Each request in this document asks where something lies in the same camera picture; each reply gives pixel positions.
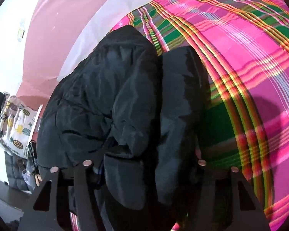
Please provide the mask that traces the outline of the pineapple print fabric bag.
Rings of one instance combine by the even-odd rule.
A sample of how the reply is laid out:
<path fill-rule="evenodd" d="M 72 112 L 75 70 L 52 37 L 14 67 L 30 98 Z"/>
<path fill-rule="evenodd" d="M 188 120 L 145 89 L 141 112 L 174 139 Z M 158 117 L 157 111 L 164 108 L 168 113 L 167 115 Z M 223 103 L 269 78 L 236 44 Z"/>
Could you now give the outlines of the pineapple print fabric bag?
<path fill-rule="evenodd" d="M 9 154 L 28 158 L 37 111 L 14 95 L 5 93 L 0 112 L 0 146 Z"/>

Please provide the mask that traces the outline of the black puffer jacket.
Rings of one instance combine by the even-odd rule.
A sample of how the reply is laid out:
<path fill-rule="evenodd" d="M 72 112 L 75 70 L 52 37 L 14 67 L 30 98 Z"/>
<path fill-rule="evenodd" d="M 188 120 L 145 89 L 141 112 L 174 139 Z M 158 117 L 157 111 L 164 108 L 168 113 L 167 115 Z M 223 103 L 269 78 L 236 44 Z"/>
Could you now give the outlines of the black puffer jacket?
<path fill-rule="evenodd" d="M 171 230 L 191 202 L 208 75 L 192 46 L 158 55 L 132 26 L 107 36 L 56 86 L 37 138 L 45 176 L 91 160 L 108 230 Z"/>

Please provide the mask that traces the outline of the white shelf edge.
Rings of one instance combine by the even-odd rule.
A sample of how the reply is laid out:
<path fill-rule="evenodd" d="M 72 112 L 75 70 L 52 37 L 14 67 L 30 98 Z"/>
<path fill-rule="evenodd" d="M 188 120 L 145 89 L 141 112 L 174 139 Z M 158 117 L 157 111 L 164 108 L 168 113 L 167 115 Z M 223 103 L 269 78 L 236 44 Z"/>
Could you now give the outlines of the white shelf edge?
<path fill-rule="evenodd" d="M 43 112 L 44 112 L 43 108 L 44 108 L 44 105 L 41 104 L 39 106 L 38 110 L 37 110 L 36 116 L 34 118 L 32 130 L 31 130 L 31 134 L 29 136 L 29 141 L 31 141 L 31 140 L 36 141 L 37 140 L 38 131 L 39 131 L 39 127 L 40 127 L 40 122 L 42 120 L 42 115 L 43 115 Z"/>

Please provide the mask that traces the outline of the white bed headboard panel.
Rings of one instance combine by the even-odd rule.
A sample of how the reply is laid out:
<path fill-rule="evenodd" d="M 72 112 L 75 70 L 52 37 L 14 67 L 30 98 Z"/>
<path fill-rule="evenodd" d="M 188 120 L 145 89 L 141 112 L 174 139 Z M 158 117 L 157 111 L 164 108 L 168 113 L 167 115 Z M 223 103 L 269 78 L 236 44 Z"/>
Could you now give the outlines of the white bed headboard panel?
<path fill-rule="evenodd" d="M 151 0 L 107 0 L 93 15 L 72 46 L 57 78 L 63 80 L 94 50 L 120 19 Z"/>

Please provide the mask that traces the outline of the pink plaid bed blanket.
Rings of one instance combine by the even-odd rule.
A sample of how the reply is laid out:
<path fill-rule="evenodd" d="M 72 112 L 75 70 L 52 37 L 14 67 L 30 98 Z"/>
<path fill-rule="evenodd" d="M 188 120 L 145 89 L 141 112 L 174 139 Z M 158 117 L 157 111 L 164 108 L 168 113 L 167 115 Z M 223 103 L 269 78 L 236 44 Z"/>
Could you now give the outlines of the pink plaid bed blanket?
<path fill-rule="evenodd" d="M 211 165 L 237 165 L 272 230 L 289 230 L 289 8 L 284 0 L 152 0 L 131 24 L 158 53 L 192 46 L 207 68 Z"/>

